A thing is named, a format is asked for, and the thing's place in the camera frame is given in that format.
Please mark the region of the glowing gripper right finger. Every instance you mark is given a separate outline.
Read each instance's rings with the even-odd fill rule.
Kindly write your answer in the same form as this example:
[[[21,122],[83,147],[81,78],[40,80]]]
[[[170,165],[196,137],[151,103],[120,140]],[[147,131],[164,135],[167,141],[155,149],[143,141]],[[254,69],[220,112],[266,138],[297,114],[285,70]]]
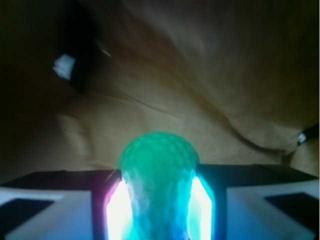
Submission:
[[[320,180],[283,165],[199,164],[191,187],[191,240],[317,240]]]

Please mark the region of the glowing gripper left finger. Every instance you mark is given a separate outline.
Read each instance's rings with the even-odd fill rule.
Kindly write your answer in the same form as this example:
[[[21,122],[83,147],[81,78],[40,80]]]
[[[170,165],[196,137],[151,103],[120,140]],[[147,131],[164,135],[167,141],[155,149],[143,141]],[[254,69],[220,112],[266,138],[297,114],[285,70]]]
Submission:
[[[132,239],[132,209],[121,172],[39,171],[1,184],[0,237]]]

